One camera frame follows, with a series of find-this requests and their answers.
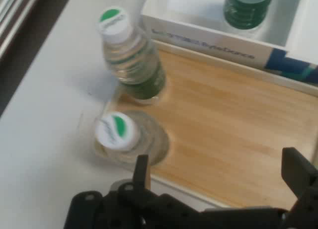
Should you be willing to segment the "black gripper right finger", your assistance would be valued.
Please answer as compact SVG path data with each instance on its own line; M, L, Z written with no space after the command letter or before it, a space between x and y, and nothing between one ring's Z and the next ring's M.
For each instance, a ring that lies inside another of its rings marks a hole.
M318 170L295 148L282 150L282 178L297 197L283 229L318 227Z

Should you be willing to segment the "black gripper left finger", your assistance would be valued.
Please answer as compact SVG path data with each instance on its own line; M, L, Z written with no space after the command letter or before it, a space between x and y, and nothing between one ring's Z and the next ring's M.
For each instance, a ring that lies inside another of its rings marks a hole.
M150 190L147 155L137 157L131 180L103 196L98 191L75 195L64 224L66 229L199 229L200 212L168 194Z

